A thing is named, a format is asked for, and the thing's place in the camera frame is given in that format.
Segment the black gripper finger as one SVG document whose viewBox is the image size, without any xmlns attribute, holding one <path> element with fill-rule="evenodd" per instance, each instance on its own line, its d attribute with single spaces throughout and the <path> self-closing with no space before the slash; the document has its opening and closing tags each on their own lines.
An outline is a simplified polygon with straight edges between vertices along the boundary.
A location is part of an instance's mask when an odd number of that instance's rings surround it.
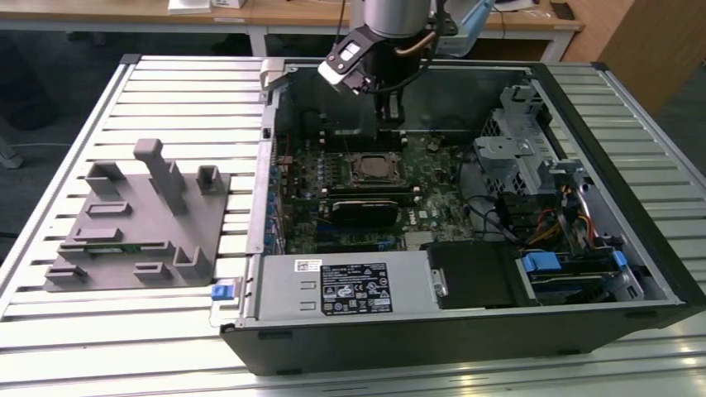
<svg viewBox="0 0 706 397">
<path fill-rule="evenodd" d="M 376 94 L 375 111 L 380 131 L 395 131 L 404 124 L 404 105 L 399 93 Z"/>
</svg>

